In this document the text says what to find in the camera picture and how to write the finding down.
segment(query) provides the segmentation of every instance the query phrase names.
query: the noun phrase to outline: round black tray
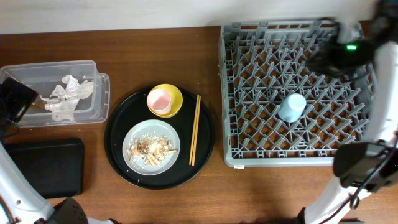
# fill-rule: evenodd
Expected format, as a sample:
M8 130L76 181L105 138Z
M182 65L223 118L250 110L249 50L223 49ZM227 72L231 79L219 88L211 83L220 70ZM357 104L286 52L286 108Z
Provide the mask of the round black tray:
M180 89L183 104L172 118L160 118L152 114L146 103L147 94L153 87L139 90L127 97L109 118L105 131L105 152L113 169L126 181L146 189L160 190L178 186L195 176L206 164L215 141L215 127L205 104L200 105L199 129L195 166L189 165L193 119L197 97ZM127 132L136 124L148 119L159 119L176 130L181 151L177 161L167 171L153 176L141 175L130 169L123 159L122 144Z

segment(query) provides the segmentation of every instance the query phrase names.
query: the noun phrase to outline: black pad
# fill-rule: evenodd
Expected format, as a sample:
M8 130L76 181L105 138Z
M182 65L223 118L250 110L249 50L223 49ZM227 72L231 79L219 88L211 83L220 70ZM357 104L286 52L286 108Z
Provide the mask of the black pad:
M5 148L43 198L81 194L85 146L80 139L9 144Z

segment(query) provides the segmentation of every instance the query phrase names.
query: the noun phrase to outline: wooden chopsticks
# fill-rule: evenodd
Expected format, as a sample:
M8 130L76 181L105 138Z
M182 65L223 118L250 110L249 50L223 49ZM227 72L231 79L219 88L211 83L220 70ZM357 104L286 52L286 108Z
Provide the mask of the wooden chopsticks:
M193 120L191 153L189 156L189 164L191 166L195 165L195 155L197 152L197 137L198 137L199 115L200 115L200 99L201 99L201 96L198 95L197 96L197 107L195 109L195 118Z

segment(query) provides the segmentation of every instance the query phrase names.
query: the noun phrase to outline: yellow saucer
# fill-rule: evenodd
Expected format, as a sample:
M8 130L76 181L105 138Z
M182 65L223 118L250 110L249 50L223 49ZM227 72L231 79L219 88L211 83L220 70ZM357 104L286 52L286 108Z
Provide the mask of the yellow saucer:
M170 84L157 85L153 89L151 89L151 91L159 89L159 88L168 91L168 93L170 93L170 96L172 97L172 108L171 108L170 112L168 112L167 114L164 114L164 115L159 115L159 114L155 113L149 106L148 106L148 108L149 108L150 112L152 112L156 116L160 116L161 118L171 118L172 116L176 115L177 112L181 109L182 93L177 87L170 85Z

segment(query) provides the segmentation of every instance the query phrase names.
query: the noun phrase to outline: gray dish rack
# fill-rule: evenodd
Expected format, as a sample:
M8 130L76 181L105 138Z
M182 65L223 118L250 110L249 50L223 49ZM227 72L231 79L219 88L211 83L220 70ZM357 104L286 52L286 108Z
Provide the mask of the gray dish rack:
M306 59L335 32L329 21L221 27L219 68L227 165L327 166L339 145L361 140L377 88L372 64L358 70L358 75L366 77L354 82L331 79L305 66ZM307 106L297 122L286 123L276 114L291 93L303 95Z

